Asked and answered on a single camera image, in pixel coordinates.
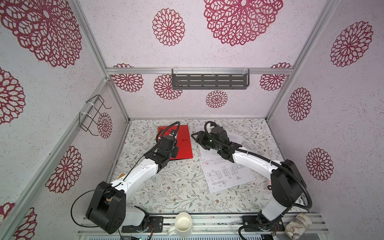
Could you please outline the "red black file folder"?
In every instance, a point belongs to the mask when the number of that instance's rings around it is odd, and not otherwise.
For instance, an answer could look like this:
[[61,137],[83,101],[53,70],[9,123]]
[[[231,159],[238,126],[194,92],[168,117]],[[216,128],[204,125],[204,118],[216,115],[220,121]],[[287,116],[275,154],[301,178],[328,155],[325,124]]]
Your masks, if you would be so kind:
[[[172,126],[169,130],[167,130],[164,133],[164,136],[167,136],[171,134],[172,130],[177,130],[177,126]],[[163,132],[168,126],[159,126],[158,127],[158,133]],[[177,133],[177,147],[179,148],[178,154],[175,158],[171,158],[171,161],[174,160],[186,160],[186,159],[192,159],[193,158],[193,151],[192,151],[192,144],[191,144],[191,137],[189,132],[189,126],[188,125],[180,125],[179,131]]]

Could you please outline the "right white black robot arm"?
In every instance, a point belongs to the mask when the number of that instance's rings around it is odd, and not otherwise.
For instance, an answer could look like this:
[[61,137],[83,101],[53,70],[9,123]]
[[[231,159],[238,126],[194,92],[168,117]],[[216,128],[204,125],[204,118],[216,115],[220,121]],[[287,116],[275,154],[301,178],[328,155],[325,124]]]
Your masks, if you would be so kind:
[[239,227],[238,234],[242,240],[245,239],[242,230],[266,231],[280,221],[292,207],[305,210],[313,207],[307,185],[293,161],[275,162],[253,153],[241,144],[230,141],[226,130],[212,121],[206,122],[204,129],[191,134],[191,137],[203,149],[216,150],[223,159],[248,167],[271,182],[273,197],[258,213],[254,222]]

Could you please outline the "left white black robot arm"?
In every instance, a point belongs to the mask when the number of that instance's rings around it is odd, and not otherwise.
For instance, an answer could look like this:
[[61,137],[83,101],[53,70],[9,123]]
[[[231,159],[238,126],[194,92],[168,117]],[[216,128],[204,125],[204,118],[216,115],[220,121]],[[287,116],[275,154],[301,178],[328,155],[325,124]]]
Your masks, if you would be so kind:
[[167,166],[171,158],[178,154],[177,135],[181,123],[176,121],[157,133],[156,144],[144,153],[134,167],[121,178],[111,183],[100,182],[94,190],[86,218],[108,234],[115,233],[125,221],[128,198],[132,197],[140,185],[155,176]]

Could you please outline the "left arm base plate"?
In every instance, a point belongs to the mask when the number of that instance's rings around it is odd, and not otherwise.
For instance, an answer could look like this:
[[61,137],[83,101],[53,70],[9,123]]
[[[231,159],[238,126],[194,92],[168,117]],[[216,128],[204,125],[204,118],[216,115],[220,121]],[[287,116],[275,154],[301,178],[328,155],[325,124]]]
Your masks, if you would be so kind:
[[163,217],[146,216],[138,226],[123,224],[122,233],[161,233],[163,231]]

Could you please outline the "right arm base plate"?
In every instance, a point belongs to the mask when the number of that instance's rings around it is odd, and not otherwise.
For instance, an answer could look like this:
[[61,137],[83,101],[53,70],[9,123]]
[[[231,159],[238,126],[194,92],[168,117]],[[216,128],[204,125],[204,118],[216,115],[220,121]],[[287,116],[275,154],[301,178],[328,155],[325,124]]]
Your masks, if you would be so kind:
[[284,232],[285,226],[281,218],[275,222],[256,215],[242,216],[245,232]]

